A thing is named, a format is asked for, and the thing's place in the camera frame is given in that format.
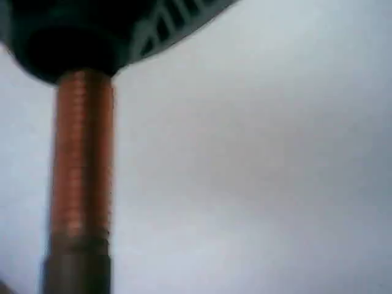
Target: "copper coil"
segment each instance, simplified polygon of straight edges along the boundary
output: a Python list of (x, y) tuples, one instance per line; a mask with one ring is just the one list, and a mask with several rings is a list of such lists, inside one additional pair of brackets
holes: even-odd
[(94, 70), (65, 74), (57, 95), (51, 235), (108, 238), (113, 87)]

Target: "copper tube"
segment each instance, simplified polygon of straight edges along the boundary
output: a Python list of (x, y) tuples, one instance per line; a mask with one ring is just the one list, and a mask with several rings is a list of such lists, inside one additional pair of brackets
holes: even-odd
[(113, 152), (110, 77), (89, 69), (65, 74), (58, 83), (56, 111), (50, 251), (66, 250), (70, 240), (108, 239)]

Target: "cylindrical post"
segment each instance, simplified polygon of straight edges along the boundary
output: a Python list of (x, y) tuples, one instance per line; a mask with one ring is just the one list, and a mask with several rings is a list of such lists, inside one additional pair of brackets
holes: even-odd
[(57, 95), (44, 294), (109, 294), (113, 88), (94, 70), (66, 73)]

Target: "black plastic housing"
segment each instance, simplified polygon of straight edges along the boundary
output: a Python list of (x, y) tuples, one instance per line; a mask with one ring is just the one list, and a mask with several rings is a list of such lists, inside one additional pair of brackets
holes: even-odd
[(85, 67), (112, 77), (168, 49), (236, 1), (7, 0), (0, 38), (22, 68), (46, 82)]

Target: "white background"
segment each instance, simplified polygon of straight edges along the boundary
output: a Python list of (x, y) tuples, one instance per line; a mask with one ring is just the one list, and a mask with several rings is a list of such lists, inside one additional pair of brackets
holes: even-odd
[[(243, 0), (115, 80), (115, 294), (392, 293), (392, 2)], [(37, 293), (54, 90), (0, 55), (0, 278)]]

